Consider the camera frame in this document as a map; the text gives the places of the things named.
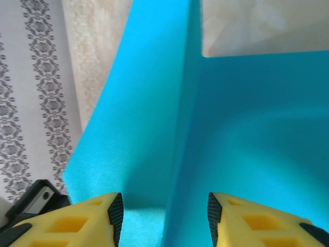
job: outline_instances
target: black plastic part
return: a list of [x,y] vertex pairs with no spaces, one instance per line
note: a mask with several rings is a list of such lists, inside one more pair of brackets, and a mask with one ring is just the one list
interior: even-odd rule
[[217,246],[218,241],[218,223],[221,222],[223,207],[216,199],[213,193],[209,193],[208,197],[208,221],[210,226],[210,234],[212,239],[213,247]]
[[[44,188],[49,187],[54,194],[51,196],[49,201],[44,205],[38,214],[24,213],[26,207],[36,198],[39,192]],[[49,198],[49,193],[46,192],[43,198]],[[66,195],[61,195],[56,188],[48,180],[36,180],[25,192],[25,194],[8,210],[6,218],[9,223],[4,227],[0,228],[0,233],[13,227],[17,223],[29,219],[31,217],[47,213],[65,206],[69,206],[70,202]]]
[[307,223],[300,223],[299,225],[325,247],[329,247],[329,233],[324,229]]
[[13,221],[18,214],[23,213],[24,209],[33,201],[43,187],[49,187],[54,194],[38,215],[70,205],[68,197],[66,195],[61,195],[48,180],[36,180],[6,213],[6,217],[9,221]]
[[118,193],[118,195],[115,197],[113,203],[107,210],[108,218],[114,227],[114,234],[113,234],[113,240],[115,247],[119,246],[120,241],[120,234],[121,234],[121,228],[123,223],[123,202],[122,202],[122,194]]
[[23,220],[27,220],[27,219],[30,219],[30,218],[35,217],[35,216],[37,216],[37,214],[28,214],[28,213],[19,214],[14,218],[13,221],[9,222],[6,225],[6,229],[15,226],[16,224],[20,223]]
[[30,230],[32,224],[25,223],[22,225],[15,226],[13,228],[9,228],[3,233],[0,234],[0,247],[9,247],[16,240],[18,240],[23,234],[25,234],[28,230]]

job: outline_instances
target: black rubber grip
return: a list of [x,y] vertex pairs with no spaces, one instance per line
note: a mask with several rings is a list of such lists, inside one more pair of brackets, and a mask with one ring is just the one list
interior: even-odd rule
[[322,243],[324,247],[329,247],[329,233],[327,233],[324,229],[307,223],[300,223],[299,225],[316,240]]
[[210,234],[213,247],[217,246],[218,241],[218,223],[221,222],[223,207],[216,199],[213,193],[209,193],[208,197],[208,221],[210,226]]
[[114,245],[115,247],[118,247],[123,223],[123,202],[121,193],[118,193],[118,195],[115,197],[113,203],[108,208],[107,213],[109,221],[114,227]]

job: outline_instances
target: blue foam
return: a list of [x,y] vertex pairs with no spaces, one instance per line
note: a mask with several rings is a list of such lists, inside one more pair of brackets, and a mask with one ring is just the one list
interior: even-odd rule
[[198,1],[134,1],[72,202],[122,192],[120,247],[211,246],[210,191],[329,230],[329,52],[200,60],[200,42]]

